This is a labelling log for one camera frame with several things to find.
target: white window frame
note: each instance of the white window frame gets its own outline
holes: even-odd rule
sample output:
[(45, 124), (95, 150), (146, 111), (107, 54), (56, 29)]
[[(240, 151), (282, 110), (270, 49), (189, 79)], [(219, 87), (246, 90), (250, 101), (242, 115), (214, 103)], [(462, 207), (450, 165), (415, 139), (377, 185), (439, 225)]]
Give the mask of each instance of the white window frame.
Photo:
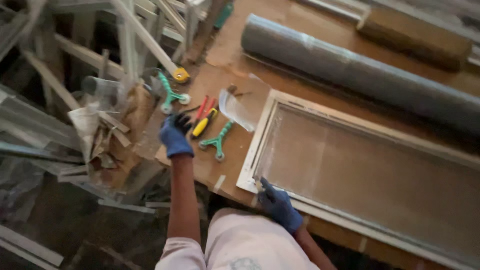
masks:
[[(445, 160), (480, 170), (480, 158), (477, 156), (441, 146), (430, 141), (420, 139), (418, 137), (408, 135), (406, 133), (393, 130), (382, 125), (375, 124), (364, 119), (360, 119), (358, 117), (316, 104), (314, 102), (272, 89), (270, 90), (256, 132), (247, 152), (247, 157), (245, 158), (245, 162), (237, 181), (237, 187), (252, 193), (257, 193), (253, 174), (258, 166), (262, 149), (267, 141), (267, 138), (269, 137), (269, 130), (273, 117), (275, 116), (280, 104), (299, 109), (315, 116), (319, 116), (325, 119), (327, 122), (339, 124), (340, 126), (353, 129), (357, 132), (362, 132), (374, 138), (386, 139), (396, 144), (417, 149)], [(474, 267), (467, 262), (461, 261), (459, 258), (454, 258), (452, 255), (448, 254), (448, 252), (437, 247), (389, 230), (388, 228), (378, 224), (364, 221), (354, 215), (297, 195), (293, 192), (287, 191), (287, 193), (291, 198), (293, 207), (302, 212), (350, 229), (383, 243), (398, 247), (415, 255), (430, 259), (453, 269), (474, 269)]]

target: person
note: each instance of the person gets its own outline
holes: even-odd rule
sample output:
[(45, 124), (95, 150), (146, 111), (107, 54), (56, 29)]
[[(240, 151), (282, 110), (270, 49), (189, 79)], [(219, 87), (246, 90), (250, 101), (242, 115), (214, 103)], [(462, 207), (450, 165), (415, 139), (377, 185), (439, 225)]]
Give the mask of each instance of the person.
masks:
[(200, 220), (193, 182), (193, 150), (185, 136), (190, 117), (169, 116), (160, 139), (171, 160), (171, 207), (167, 242), (155, 270), (335, 270), (318, 247), (286, 192), (262, 179), (258, 195), (263, 210), (275, 221), (237, 209), (213, 216), (205, 254), (200, 246)]

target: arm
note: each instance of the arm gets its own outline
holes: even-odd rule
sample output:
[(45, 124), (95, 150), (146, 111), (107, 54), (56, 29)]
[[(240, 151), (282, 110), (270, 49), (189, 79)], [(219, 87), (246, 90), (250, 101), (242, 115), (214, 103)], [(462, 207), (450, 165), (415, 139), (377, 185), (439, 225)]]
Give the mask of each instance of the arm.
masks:
[(200, 244), (200, 218), (189, 154), (172, 158), (171, 208), (167, 237), (187, 237)]
[(171, 207), (167, 237), (191, 238), (200, 244), (200, 218), (193, 183), (193, 149), (185, 135), (192, 124), (183, 114), (171, 115), (160, 130), (160, 139), (172, 161)]
[(274, 189), (263, 177), (260, 182), (264, 190), (258, 193), (258, 200), (263, 209), (295, 238), (312, 263), (321, 270), (336, 270), (332, 262), (310, 236), (306, 226), (302, 225), (303, 218), (293, 208), (288, 194), (285, 191)]
[(307, 227), (301, 225), (293, 234), (293, 237), (307, 254), (308, 259), (321, 270), (336, 270), (330, 259), (325, 255), (322, 249), (317, 245), (312, 236), (308, 233)]

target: hand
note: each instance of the hand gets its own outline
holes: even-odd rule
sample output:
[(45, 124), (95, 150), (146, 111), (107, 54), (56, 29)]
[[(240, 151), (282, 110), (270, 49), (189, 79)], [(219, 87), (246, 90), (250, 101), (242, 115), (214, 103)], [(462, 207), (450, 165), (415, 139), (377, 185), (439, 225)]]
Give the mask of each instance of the hand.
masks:
[(302, 216), (296, 211), (290, 197), (285, 191), (278, 191), (265, 179), (261, 178), (264, 191), (258, 193), (258, 200), (264, 210), (282, 225), (290, 234), (294, 234), (303, 222)]
[(190, 154), (192, 157), (193, 149), (187, 142), (185, 135), (191, 129), (192, 123), (189, 123), (190, 116), (185, 114), (172, 114), (165, 119), (160, 129), (160, 140), (167, 147), (167, 157), (170, 159), (177, 154)]

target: wooden workbench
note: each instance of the wooden workbench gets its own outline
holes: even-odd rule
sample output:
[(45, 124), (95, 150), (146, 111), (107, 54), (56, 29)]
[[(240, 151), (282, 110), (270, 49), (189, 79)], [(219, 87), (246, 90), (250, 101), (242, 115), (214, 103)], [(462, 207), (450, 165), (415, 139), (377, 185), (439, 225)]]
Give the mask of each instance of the wooden workbench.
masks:
[[(480, 96), (479, 73), (472, 67), (459, 73), (449, 73), (436, 69), (364, 40), (358, 36), (355, 26), (351, 23), (294, 1), (242, 0), (235, 2), (233, 14), (216, 36), (207, 53), (206, 63), (200, 66), (199, 73), (189, 89), (192, 101), (186, 108), (199, 105), (205, 95), (217, 98), (220, 89), (233, 83), (238, 86), (238, 93), (253, 92), (255, 98), (250, 100), (255, 101), (252, 101), (253, 104), (248, 106), (249, 108), (258, 108), (258, 110), (252, 109), (252, 113), (260, 113), (269, 89), (274, 88), (389, 128), (429, 139), (439, 144), (452, 146), (451, 140), (447, 136), (438, 136), (436, 134), (438, 130), (425, 128), (425, 126), (431, 127), (425, 120), (405, 116), (404, 113), (397, 110), (386, 109), (385, 106), (377, 106), (371, 102), (362, 101), (358, 97), (344, 96), (327, 88), (308, 84), (288, 73), (249, 59), (243, 55), (240, 37), (246, 18), (250, 13), (466, 93)], [(260, 80), (251, 78), (249, 74), (254, 74)], [(226, 122), (226, 117), (220, 115), (213, 122), (204, 138), (216, 136)], [(225, 137), (223, 148), (226, 158), (222, 163), (215, 160), (214, 148), (201, 151), (198, 148), (198, 142), (192, 142), (195, 152), (193, 169), (195, 179), (222, 196), (245, 205), (255, 205), (256, 198), (252, 193), (235, 186), (252, 136), (253, 134), (249, 134), (239, 125), (234, 125)], [(156, 157), (161, 163), (170, 164), (166, 158), (164, 147), (157, 152)], [(406, 270), (445, 269), (445, 267), (436, 263), (318, 218), (309, 217), (307, 220), (310, 232), (339, 245), (388, 262), (395, 267)]]

